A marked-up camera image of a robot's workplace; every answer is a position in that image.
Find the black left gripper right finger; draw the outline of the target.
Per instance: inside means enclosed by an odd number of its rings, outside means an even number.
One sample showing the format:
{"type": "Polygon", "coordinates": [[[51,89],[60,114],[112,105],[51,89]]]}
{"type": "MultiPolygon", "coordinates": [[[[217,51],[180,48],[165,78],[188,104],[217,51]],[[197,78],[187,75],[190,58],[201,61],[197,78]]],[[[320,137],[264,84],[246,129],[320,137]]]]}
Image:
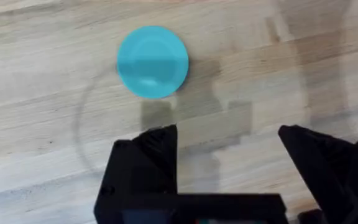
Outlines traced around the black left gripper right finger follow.
{"type": "Polygon", "coordinates": [[[299,223],[358,224],[358,142],[293,125],[278,135],[318,204],[299,223]]]}

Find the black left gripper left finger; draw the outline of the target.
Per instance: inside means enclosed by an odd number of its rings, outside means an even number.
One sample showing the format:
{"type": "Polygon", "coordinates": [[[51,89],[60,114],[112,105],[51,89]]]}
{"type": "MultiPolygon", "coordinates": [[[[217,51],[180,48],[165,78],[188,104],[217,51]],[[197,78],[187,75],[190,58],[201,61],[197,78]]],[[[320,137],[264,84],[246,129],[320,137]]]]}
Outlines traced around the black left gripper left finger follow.
{"type": "Polygon", "coordinates": [[[116,210],[114,197],[177,193],[178,130],[175,124],[149,129],[111,149],[94,206],[97,223],[171,223],[166,209],[116,210]]]}

